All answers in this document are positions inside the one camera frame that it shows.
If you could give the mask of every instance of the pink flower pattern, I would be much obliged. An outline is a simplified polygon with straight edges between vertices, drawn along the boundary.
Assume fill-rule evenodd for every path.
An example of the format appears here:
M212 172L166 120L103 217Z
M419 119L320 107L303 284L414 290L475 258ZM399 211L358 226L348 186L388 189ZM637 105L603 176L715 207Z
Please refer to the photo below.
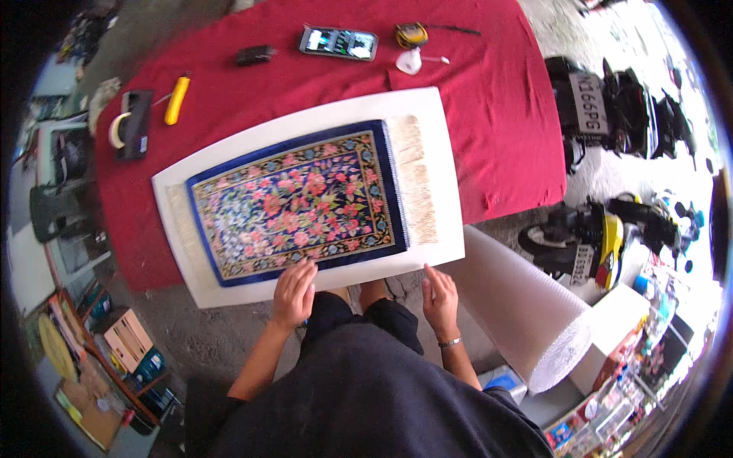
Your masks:
M371 133L237 167L192 191L224 279L394 244Z

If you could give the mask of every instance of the black shirt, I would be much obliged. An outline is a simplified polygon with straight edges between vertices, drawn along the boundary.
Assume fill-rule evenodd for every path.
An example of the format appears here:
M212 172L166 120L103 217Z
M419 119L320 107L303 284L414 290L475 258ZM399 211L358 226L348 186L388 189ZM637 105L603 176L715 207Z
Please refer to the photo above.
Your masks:
M214 457L552 457L509 392L484 392L371 324L331 331L241 402Z

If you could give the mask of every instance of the license plate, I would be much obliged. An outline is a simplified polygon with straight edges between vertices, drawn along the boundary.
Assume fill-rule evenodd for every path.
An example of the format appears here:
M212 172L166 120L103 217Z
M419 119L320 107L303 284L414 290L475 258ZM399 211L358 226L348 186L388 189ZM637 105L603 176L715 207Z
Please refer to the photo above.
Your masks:
M570 286L585 284L591 274L591 264L595 250L590 245L578 245L575 252L575 265L572 267Z
M591 73L570 73L570 85L580 132L608 135L608 118L603 105L600 78Z

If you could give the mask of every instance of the smartphone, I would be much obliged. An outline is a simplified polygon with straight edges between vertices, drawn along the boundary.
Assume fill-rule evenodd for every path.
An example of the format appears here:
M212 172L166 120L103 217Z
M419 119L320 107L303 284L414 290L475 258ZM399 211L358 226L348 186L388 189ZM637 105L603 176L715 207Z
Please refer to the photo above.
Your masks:
M306 27L300 50L318 56L372 61L377 53L377 35L359 30Z

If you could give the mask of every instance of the yellow utility knife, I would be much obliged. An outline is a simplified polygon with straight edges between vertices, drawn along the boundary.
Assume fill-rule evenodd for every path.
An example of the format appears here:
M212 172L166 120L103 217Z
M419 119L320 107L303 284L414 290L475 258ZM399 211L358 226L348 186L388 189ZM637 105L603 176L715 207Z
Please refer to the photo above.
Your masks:
M163 119L167 125L173 125L178 122L178 114L181 112L181 104L183 103L186 91L188 91L190 82L191 79L188 77L188 73L176 81L176 87L171 92L171 101L168 102L166 116Z

